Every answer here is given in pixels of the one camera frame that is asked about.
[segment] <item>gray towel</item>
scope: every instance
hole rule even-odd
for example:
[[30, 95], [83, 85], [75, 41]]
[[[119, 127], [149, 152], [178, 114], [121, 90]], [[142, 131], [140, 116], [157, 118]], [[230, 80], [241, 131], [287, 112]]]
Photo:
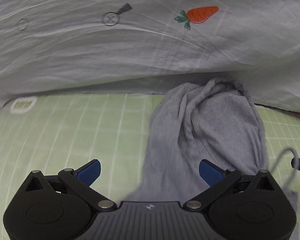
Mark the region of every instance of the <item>gray towel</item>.
[[231, 79], [185, 83], [166, 94], [150, 120], [143, 182], [125, 200], [183, 204], [209, 188], [199, 175], [202, 159], [247, 175], [268, 169], [263, 122]]

